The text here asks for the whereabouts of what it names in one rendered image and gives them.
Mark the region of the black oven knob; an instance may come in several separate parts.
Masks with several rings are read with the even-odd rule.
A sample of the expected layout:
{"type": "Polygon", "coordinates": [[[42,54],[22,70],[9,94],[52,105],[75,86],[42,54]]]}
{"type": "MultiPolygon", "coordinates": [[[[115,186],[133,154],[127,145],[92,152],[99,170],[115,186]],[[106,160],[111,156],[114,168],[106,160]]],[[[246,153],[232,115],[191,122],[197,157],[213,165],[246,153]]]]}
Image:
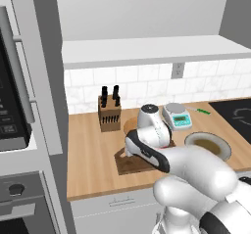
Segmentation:
{"type": "Polygon", "coordinates": [[[9,187],[9,194],[11,196],[20,196],[24,190],[25,187],[23,184],[13,184],[9,187]]]}

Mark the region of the white base cabinet door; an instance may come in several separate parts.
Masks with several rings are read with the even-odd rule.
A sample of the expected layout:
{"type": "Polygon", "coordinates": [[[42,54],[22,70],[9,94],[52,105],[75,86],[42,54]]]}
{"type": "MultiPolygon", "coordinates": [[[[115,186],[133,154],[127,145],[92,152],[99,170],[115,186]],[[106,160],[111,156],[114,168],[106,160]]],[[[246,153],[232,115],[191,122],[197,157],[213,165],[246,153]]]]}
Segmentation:
{"type": "Polygon", "coordinates": [[[151,234],[157,214],[163,208],[157,204],[96,213],[75,218],[76,234],[151,234]]]}

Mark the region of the dark wooden cutting board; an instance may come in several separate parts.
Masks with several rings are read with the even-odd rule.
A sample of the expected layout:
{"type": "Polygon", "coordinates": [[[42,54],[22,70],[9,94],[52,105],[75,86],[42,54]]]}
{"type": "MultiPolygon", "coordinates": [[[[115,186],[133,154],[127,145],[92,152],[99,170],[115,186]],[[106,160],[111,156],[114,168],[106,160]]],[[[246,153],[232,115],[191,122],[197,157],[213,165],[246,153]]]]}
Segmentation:
{"type": "Polygon", "coordinates": [[[119,175],[131,174],[157,169],[170,172],[170,162],[163,149],[157,149],[140,141],[133,142],[128,137],[125,146],[114,154],[119,175]]]}

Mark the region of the white digital kitchen scale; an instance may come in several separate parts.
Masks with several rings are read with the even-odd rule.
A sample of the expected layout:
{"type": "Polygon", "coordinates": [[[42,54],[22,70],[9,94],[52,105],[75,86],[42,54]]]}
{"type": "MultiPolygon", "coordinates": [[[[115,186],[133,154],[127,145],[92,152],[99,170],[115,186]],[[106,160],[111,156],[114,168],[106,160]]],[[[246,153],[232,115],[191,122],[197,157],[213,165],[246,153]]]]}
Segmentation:
{"type": "Polygon", "coordinates": [[[164,105],[162,115],[172,131],[187,130],[192,127],[190,113],[182,104],[169,103],[164,105]]]}

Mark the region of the black and grey microwave oven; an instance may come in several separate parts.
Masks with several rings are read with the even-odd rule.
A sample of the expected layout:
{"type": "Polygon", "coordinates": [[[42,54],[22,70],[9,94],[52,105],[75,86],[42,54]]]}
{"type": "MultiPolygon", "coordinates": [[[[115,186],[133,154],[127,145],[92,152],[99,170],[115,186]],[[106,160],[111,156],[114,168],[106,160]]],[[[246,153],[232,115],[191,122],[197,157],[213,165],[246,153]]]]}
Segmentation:
{"type": "Polygon", "coordinates": [[[0,6],[0,152],[25,149],[34,115],[7,9],[0,6]]]}

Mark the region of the grey wall socket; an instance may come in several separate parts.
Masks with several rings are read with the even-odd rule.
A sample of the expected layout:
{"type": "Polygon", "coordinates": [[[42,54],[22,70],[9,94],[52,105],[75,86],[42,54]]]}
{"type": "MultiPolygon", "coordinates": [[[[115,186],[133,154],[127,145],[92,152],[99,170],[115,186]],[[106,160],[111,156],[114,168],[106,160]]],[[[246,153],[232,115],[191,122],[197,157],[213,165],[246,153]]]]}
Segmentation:
{"type": "Polygon", "coordinates": [[[183,77],[184,63],[173,63],[172,79],[183,77]]]}

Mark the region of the black hob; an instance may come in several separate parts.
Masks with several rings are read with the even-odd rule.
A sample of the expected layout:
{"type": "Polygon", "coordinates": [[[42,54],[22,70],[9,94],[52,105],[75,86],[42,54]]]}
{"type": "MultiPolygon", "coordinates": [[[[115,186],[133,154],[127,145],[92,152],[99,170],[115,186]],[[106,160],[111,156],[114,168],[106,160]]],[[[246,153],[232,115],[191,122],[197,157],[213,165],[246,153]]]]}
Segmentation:
{"type": "Polygon", "coordinates": [[[210,102],[209,105],[251,145],[251,98],[210,102]]]}

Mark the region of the brown round pastry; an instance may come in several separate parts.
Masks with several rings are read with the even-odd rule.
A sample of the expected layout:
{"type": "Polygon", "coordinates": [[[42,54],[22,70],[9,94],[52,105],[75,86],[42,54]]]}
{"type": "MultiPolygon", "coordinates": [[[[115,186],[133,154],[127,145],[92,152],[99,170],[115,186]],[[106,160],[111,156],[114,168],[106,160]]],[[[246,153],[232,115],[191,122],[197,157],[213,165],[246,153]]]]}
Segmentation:
{"type": "Polygon", "coordinates": [[[137,128],[137,117],[128,119],[124,124],[124,134],[128,134],[131,130],[137,128]]]}

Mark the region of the grey tall cabinet housing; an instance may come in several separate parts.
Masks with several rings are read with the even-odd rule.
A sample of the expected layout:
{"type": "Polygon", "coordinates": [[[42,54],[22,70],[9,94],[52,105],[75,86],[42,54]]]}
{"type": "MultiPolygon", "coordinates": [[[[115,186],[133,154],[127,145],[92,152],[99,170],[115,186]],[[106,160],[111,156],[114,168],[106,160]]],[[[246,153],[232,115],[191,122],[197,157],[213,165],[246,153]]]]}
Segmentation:
{"type": "Polygon", "coordinates": [[[56,186],[68,234],[76,234],[67,200],[69,115],[57,0],[0,0],[7,9],[35,123],[25,149],[0,152],[0,176],[43,171],[56,186]]]}

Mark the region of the white wall cabinet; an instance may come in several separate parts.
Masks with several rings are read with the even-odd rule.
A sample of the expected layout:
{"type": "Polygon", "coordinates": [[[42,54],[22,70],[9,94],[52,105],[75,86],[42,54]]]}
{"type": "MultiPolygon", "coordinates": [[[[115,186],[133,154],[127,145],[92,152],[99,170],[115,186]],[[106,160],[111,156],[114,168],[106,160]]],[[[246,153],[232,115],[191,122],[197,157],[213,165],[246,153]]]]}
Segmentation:
{"type": "Polygon", "coordinates": [[[68,70],[244,59],[219,35],[226,0],[57,0],[68,70]]]}

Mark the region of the wooden knife block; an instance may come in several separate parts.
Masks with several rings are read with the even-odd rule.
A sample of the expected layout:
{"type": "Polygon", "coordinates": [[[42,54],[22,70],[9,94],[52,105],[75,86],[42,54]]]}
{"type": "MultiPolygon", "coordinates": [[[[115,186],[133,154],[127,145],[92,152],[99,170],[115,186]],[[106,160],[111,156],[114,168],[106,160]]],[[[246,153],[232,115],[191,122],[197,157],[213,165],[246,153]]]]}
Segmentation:
{"type": "Polygon", "coordinates": [[[107,97],[105,107],[102,107],[101,97],[98,97],[98,118],[102,132],[121,129],[121,111],[122,107],[116,105],[112,95],[107,97]]]}

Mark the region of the white drawer front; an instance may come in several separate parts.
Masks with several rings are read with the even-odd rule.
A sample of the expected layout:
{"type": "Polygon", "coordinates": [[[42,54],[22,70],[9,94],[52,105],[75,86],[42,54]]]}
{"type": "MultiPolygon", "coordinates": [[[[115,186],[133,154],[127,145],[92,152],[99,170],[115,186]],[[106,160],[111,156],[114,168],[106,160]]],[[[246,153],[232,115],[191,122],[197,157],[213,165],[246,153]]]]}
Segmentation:
{"type": "Polygon", "coordinates": [[[120,211],[124,209],[137,208],[141,206],[151,206],[151,205],[158,205],[153,196],[152,188],[105,195],[89,199],[82,199],[78,201],[71,201],[71,207],[74,217],[91,216],[99,213],[120,211]],[[120,207],[109,206],[109,202],[112,202],[114,198],[121,199],[127,196],[134,198],[135,203],[120,207]]]}

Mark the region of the dark grey range hood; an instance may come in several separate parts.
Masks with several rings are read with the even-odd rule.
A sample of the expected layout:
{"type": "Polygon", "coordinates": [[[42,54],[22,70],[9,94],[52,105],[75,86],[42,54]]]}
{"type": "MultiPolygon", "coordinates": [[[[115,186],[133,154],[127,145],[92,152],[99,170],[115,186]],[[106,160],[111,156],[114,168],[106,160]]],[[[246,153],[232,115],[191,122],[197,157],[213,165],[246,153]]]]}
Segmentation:
{"type": "Polygon", "coordinates": [[[219,35],[251,50],[251,0],[226,0],[219,35]]]}

